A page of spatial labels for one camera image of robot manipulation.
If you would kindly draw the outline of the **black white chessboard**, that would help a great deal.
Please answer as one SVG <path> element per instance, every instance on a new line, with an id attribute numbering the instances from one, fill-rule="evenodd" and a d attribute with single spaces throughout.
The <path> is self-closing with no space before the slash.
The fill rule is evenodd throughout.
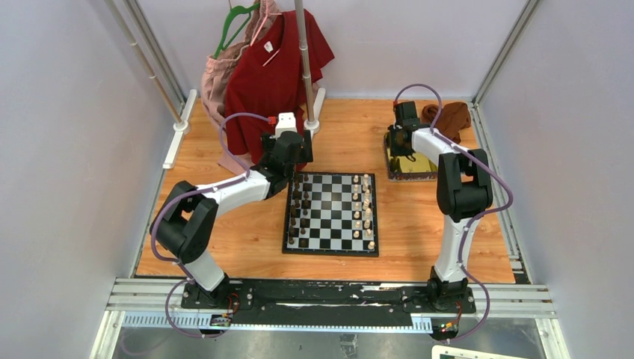
<path id="1" fill-rule="evenodd" d="M 289 183 L 284 254 L 378 257 L 373 173 L 303 172 Z"/>

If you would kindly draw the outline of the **gold metal tin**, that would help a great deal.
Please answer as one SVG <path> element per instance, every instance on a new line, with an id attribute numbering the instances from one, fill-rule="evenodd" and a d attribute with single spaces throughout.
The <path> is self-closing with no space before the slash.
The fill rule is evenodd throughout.
<path id="1" fill-rule="evenodd" d="M 422 154 L 393 155 L 390 152 L 388 132 L 384 134 L 383 149 L 388 180 L 392 182 L 422 182 L 437 179 L 437 166 Z"/>

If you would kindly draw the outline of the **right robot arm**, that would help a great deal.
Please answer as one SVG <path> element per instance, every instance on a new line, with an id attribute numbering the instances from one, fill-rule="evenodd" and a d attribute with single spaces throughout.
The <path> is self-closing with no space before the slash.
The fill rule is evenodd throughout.
<path id="1" fill-rule="evenodd" d="M 487 154 L 468 150 L 423 123 L 414 102 L 395 102 L 394 124 L 388 128 L 393 155 L 422 154 L 437 167 L 437 205 L 444 215 L 440 255 L 431 269 L 425 298 L 437 312 L 446 312 L 467 296 L 468 256 L 478 215 L 493 202 Z"/>

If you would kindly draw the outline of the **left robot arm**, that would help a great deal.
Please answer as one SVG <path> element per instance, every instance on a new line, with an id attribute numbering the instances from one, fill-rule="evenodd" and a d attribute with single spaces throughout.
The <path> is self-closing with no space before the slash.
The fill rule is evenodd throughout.
<path id="1" fill-rule="evenodd" d="M 167 249 L 200 299 L 210 308 L 222 308 L 229 299 L 229 277 L 208 251 L 217 218 L 249 203 L 274 197 L 296 177 L 299 164 L 313 160 L 312 135 L 283 132 L 265 139 L 266 149 L 257 165 L 224 181 L 195 186 L 177 183 L 150 228 L 154 245 Z"/>

